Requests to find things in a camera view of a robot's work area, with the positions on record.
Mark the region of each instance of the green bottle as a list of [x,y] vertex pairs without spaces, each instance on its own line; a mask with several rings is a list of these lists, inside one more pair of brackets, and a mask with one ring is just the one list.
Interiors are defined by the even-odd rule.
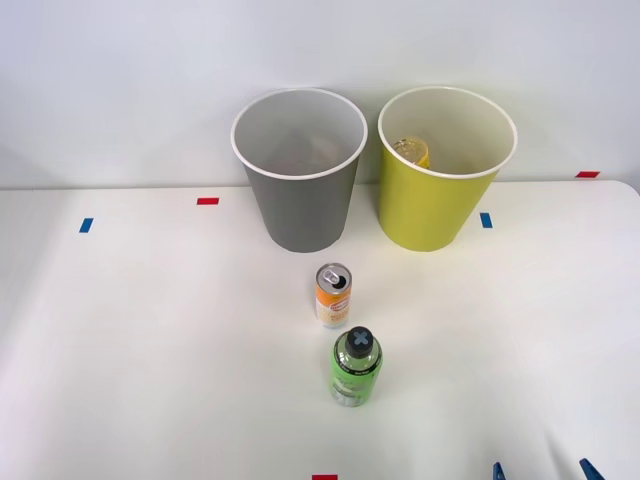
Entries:
[[371,396],[382,366],[378,340],[364,327],[354,327],[336,340],[331,355],[331,394],[345,407],[358,407]]

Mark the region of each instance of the black bottle cap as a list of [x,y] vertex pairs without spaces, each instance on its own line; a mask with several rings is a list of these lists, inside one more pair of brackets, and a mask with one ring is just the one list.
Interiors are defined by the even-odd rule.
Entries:
[[354,358],[364,358],[373,350],[373,334],[364,327],[353,327],[347,333],[345,348]]

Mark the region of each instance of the gray bin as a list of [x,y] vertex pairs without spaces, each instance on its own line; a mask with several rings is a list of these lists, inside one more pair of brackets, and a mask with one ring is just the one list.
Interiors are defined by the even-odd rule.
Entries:
[[340,238],[366,140],[362,112],[325,90],[270,93],[240,112],[231,144],[278,245],[315,252]]

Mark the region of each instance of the blue clip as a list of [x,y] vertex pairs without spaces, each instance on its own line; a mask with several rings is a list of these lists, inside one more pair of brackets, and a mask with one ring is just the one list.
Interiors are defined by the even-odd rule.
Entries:
[[591,462],[586,458],[580,460],[580,466],[582,467],[582,471],[587,476],[587,480],[604,480],[604,477],[600,475],[600,472],[596,470],[596,467],[591,465]]
[[493,466],[493,480],[507,480],[507,477],[504,476],[504,472],[500,466],[500,462]]

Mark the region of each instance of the trash bin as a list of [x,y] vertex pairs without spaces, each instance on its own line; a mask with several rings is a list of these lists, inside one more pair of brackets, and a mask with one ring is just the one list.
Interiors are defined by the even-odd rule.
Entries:
[[325,90],[269,93],[238,114],[231,145],[278,245],[315,252],[340,238],[366,140],[358,107]]
[[[453,241],[517,145],[516,127],[502,108],[454,87],[397,95],[382,109],[378,131],[380,225],[398,245],[424,252]],[[407,137],[426,142],[428,169],[394,150]]]

